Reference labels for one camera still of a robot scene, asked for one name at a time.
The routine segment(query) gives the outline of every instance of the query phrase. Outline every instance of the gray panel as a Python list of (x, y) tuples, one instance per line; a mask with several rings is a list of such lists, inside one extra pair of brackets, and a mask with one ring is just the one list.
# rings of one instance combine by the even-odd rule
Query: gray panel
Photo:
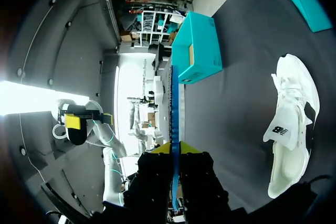
[(114, 113), (114, 80), (116, 75), (116, 67), (119, 62), (119, 55), (105, 54), (103, 58), (103, 66), (100, 75), (100, 105), (104, 111), (110, 114)]
[(80, 10), (61, 45), (53, 89), (94, 98), (102, 51), (86, 23), (85, 9)]
[(102, 148), (91, 146), (65, 167), (64, 172), (82, 204), (88, 211), (102, 211), (104, 162)]

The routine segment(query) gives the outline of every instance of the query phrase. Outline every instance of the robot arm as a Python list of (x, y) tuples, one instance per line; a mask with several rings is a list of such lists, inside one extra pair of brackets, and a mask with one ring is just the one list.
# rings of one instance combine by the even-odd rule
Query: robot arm
[[(104, 114), (100, 104), (92, 100), (85, 106), (78, 106), (72, 100), (60, 100), (57, 111), (51, 113), (58, 122), (52, 131), (55, 138), (67, 138), (75, 145), (87, 142), (101, 147), (105, 146), (103, 149), (105, 164), (103, 201), (123, 205), (120, 178), (123, 175), (118, 159), (126, 157), (127, 152), (109, 124), (111, 115)], [(65, 136), (55, 135), (55, 128), (60, 125), (66, 129)]]

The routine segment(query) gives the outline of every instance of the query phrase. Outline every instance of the teal container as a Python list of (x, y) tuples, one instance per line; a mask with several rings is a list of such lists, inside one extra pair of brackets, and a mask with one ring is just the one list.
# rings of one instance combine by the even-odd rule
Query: teal container
[(179, 83), (191, 84), (222, 71), (222, 58), (213, 18), (189, 12), (172, 45), (172, 65)]
[(313, 33), (332, 28), (330, 19), (317, 0), (292, 0), (292, 2)]

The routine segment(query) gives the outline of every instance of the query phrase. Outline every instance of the black cable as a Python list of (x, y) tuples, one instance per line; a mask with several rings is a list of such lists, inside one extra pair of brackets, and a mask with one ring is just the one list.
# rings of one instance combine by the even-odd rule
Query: black cable
[(312, 183), (319, 181), (321, 179), (333, 179), (333, 177), (330, 175), (320, 175), (317, 176), (316, 178), (313, 178), (311, 181), (308, 182), (308, 184), (311, 185)]
[(62, 216), (62, 214), (58, 211), (48, 211), (48, 212), (46, 212), (46, 217), (48, 217), (50, 215), (58, 215), (58, 218), (61, 218), (61, 216)]

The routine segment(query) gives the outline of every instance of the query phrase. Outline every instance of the shoe lace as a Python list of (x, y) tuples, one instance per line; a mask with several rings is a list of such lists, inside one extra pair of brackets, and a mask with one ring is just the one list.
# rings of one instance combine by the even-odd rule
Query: shoe lace
[(303, 99), (306, 99), (302, 94), (302, 86), (290, 82), (288, 78), (279, 78), (276, 74), (271, 74), (274, 85), (278, 91), (278, 97), (286, 102), (293, 103), (300, 110), (300, 120), (302, 123), (305, 121)]

